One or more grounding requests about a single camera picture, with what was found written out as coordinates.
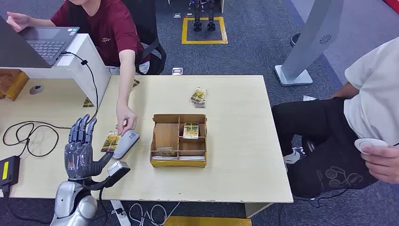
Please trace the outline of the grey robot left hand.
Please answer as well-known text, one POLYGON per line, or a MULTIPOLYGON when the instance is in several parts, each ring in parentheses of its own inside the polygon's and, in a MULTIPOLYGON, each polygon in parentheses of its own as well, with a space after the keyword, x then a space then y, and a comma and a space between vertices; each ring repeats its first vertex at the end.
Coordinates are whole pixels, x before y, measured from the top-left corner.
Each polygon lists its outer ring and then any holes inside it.
POLYGON ((69 180, 81 180, 98 176, 113 153, 107 152, 98 161, 93 160, 92 135, 97 118, 89 121, 89 114, 78 118, 70 129, 64 149, 64 165, 69 180))

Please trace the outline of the person's left hand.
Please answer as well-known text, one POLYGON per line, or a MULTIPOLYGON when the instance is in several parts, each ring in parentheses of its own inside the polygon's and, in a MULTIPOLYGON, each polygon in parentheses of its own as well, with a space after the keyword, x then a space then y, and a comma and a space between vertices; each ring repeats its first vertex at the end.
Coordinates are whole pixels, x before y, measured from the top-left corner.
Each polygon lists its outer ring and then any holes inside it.
POLYGON ((116 114, 119 135, 123 136, 126 132, 135 129, 137 116, 126 104, 117 104, 116 114))
POLYGON ((365 147, 362 151, 361 157, 373 177, 391 184, 399 183, 398 147, 365 147))

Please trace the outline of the person's right hand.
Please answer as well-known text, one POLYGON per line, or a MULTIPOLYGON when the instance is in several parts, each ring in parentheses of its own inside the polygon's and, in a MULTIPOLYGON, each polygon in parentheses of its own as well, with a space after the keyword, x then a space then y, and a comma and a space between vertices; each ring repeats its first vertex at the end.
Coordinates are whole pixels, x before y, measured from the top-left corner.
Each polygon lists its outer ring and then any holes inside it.
POLYGON ((16 32, 20 32, 30 24, 30 16, 26 14, 7 12, 7 24, 10 25, 16 32))

